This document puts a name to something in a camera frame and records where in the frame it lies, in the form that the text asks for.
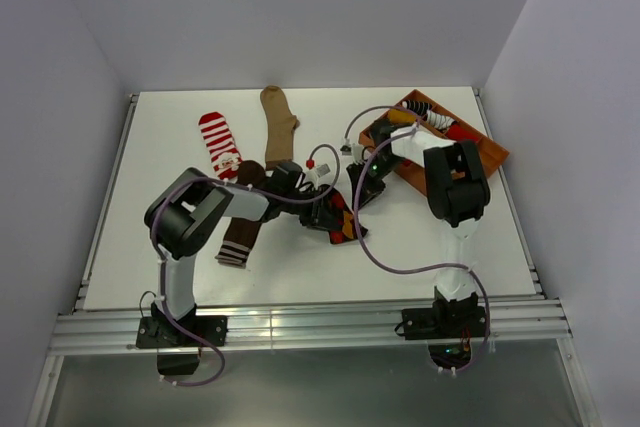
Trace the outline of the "argyle patterned sock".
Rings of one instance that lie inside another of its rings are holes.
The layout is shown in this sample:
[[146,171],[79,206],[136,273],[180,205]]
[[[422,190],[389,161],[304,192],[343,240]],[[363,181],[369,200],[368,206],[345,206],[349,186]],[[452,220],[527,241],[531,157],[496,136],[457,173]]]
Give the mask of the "argyle patterned sock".
[[335,227],[331,227],[328,238],[331,245],[341,245],[358,240],[354,214],[343,195],[336,189],[323,199]]

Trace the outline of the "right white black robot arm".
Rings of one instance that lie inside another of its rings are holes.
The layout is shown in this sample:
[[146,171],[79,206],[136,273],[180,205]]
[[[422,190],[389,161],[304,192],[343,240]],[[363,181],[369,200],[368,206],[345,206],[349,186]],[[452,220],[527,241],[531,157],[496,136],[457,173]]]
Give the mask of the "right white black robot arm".
[[354,218],[379,197],[385,177],[404,161],[422,169],[426,199],[433,216],[442,222],[444,261],[422,270],[437,273],[433,325],[452,337],[468,321],[467,312],[478,306],[480,286],[469,264],[470,239],[490,202],[490,188],[476,144],[454,141],[421,129],[417,123],[393,124],[379,119],[371,125],[374,150],[345,139],[341,152],[353,158],[347,167],[352,186]]

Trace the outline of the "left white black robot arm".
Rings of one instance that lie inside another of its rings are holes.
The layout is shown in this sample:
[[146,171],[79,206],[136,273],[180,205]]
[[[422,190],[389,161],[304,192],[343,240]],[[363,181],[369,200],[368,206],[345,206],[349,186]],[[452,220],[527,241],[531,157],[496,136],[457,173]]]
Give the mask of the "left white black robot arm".
[[159,297],[151,315],[159,335],[172,346],[191,341],[196,330],[193,293],[197,253],[220,220],[229,218],[219,263],[243,268],[263,224],[281,213],[309,229],[324,231],[332,244],[352,239],[353,214],[334,187],[315,186],[290,161],[272,173],[255,161],[240,164],[235,181],[218,183],[196,168],[186,169],[148,208],[144,223],[159,255]]

